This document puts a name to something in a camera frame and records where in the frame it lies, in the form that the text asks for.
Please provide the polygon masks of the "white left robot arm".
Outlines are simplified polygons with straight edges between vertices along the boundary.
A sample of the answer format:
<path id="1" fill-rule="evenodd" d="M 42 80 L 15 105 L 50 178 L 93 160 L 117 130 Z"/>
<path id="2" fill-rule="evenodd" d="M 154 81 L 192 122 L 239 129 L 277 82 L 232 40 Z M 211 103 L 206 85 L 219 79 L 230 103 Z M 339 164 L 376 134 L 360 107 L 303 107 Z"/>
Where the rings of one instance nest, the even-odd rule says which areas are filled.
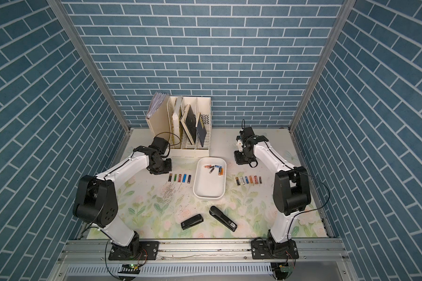
<path id="1" fill-rule="evenodd" d="M 83 176 L 77 186 L 73 215 L 97 227 L 113 245 L 130 247 L 137 233 L 118 216 L 117 188 L 136 173 L 168 174 L 172 160 L 164 155 L 170 148 L 167 140 L 155 137 L 149 146 L 139 146 L 120 163 L 95 176 Z"/>

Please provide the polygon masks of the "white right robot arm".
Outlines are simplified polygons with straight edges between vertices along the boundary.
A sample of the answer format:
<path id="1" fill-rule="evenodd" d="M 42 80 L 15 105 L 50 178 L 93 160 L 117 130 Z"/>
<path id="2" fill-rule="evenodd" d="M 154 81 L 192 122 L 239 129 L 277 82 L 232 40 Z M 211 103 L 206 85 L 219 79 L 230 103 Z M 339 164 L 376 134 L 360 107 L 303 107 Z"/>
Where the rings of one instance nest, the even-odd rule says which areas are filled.
<path id="1" fill-rule="evenodd" d="M 294 217 L 311 203 L 307 170 L 290 164 L 265 136 L 256 135 L 250 126 L 241 128 L 236 142 L 238 150 L 234 152 L 234 159 L 238 165 L 261 162 L 274 175 L 273 201 L 278 214 L 268 239 L 274 244 L 283 244 L 291 239 Z"/>

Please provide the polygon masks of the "white plastic storage tray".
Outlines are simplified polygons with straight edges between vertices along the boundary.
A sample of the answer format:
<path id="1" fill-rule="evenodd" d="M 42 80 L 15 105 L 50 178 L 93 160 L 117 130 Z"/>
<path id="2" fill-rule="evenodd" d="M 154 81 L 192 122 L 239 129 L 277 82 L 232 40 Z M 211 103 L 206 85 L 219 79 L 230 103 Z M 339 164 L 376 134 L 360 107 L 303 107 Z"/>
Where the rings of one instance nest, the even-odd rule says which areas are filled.
<path id="1" fill-rule="evenodd" d="M 223 174 L 218 175 L 218 168 L 214 165 L 223 166 Z M 205 157 L 198 161 L 196 167 L 195 180 L 193 185 L 193 194 L 199 199 L 219 200 L 225 194 L 226 189 L 226 170 L 227 164 L 222 158 Z"/>

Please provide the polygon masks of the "beige file organizer rack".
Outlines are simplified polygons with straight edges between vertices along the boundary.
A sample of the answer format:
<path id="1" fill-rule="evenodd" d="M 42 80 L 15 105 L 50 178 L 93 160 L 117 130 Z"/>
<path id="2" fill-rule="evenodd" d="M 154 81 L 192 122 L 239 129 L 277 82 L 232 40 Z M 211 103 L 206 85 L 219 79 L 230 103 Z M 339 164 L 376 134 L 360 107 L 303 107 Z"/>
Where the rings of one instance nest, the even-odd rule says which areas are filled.
<path id="1" fill-rule="evenodd" d="M 200 112 L 205 122 L 207 136 L 205 147 L 196 140 L 195 145 L 188 141 L 181 118 L 185 107 L 190 104 L 195 117 Z M 158 111 L 146 122 L 155 137 L 164 138 L 170 143 L 172 158 L 202 158 L 210 155 L 212 134 L 212 100 L 210 97 L 170 96 L 163 102 Z"/>

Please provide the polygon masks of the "black framed tablet board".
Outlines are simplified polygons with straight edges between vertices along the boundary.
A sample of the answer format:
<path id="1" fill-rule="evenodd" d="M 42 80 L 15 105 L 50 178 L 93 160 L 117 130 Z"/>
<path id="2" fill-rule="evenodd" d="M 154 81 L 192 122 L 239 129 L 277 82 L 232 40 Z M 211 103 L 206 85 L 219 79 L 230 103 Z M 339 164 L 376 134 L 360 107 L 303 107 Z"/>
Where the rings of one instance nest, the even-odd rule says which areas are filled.
<path id="1" fill-rule="evenodd" d="M 193 113 L 192 107 L 188 104 L 183 112 L 181 118 L 181 124 L 184 128 L 184 132 L 188 138 L 188 141 L 191 145 L 196 143 L 196 117 Z"/>

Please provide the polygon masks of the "dark small notebook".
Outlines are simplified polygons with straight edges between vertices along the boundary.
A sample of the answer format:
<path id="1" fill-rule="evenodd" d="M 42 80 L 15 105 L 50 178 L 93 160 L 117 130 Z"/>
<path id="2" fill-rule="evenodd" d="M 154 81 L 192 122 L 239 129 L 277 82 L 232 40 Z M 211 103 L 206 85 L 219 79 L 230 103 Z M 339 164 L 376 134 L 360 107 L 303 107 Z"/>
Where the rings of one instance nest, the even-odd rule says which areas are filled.
<path id="1" fill-rule="evenodd" d="M 207 136 L 207 130 L 202 114 L 199 112 L 196 117 L 196 137 L 202 148 L 205 147 L 205 139 Z"/>

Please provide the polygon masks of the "large black stapler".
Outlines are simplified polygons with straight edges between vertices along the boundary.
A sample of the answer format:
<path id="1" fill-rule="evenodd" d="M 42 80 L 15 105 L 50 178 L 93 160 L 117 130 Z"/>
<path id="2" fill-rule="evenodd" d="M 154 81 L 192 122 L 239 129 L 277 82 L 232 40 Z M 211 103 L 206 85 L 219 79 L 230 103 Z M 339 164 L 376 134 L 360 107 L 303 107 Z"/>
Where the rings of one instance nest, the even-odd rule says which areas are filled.
<path id="1" fill-rule="evenodd" d="M 232 221 L 228 216 L 226 216 L 220 209 L 216 206 L 212 206 L 209 210 L 209 214 L 223 224 L 225 227 L 230 229 L 232 232 L 235 232 L 237 229 L 237 224 Z"/>

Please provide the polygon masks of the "purple paper stack folder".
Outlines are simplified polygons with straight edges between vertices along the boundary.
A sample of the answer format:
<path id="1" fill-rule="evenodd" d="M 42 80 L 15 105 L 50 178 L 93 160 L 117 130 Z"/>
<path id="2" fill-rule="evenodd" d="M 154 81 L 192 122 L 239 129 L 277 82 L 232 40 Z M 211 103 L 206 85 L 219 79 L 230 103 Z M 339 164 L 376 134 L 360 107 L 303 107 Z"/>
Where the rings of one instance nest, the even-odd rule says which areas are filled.
<path id="1" fill-rule="evenodd" d="M 151 103 L 146 114 L 146 119 L 150 119 L 168 97 L 169 95 L 167 93 L 156 92 L 151 99 Z"/>

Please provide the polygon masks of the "small black stapler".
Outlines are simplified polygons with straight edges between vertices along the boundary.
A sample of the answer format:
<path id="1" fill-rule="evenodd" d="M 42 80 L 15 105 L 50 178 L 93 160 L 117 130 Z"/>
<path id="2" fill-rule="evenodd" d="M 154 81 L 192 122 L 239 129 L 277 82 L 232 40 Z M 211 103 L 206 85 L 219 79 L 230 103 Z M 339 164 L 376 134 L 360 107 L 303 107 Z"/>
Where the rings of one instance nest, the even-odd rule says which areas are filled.
<path id="1" fill-rule="evenodd" d="M 186 230 L 188 228 L 194 227 L 198 224 L 203 222 L 203 216 L 201 214 L 197 214 L 191 218 L 186 219 L 185 221 L 181 222 L 181 228 Z"/>

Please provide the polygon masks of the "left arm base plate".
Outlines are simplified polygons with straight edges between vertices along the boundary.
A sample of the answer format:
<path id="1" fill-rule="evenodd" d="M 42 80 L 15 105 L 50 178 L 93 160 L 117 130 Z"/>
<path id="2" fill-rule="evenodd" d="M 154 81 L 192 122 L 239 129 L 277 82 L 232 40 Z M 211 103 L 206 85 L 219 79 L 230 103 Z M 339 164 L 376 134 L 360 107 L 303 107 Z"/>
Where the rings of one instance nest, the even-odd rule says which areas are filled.
<path id="1" fill-rule="evenodd" d="M 154 261 L 159 249 L 159 241 L 136 241 L 126 247 L 112 244 L 110 261 Z"/>

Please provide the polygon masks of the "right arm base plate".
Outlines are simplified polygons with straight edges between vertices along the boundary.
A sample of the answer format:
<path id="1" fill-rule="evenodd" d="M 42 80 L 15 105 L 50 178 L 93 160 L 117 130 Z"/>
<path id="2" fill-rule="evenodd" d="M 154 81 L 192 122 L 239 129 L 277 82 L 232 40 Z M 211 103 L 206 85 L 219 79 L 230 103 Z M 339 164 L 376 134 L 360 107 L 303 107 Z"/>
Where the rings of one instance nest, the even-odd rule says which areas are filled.
<path id="1" fill-rule="evenodd" d="M 250 241 L 253 259 L 298 259 L 298 248 L 294 240 L 276 243 L 271 239 L 255 238 Z"/>

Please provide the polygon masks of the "aluminium front rail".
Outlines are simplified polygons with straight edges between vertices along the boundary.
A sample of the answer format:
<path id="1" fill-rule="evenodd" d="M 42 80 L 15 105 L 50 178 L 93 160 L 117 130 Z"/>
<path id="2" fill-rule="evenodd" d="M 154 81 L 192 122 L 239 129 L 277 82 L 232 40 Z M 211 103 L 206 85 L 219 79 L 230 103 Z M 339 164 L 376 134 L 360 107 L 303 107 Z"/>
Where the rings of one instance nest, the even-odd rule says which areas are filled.
<path id="1" fill-rule="evenodd" d="M 255 239 L 140 240 L 154 262 L 342 262 L 349 255 L 339 238 L 295 238 L 295 248 L 286 254 L 270 254 L 267 245 Z M 108 258 L 107 240 L 69 240 L 58 263 L 103 264 Z"/>

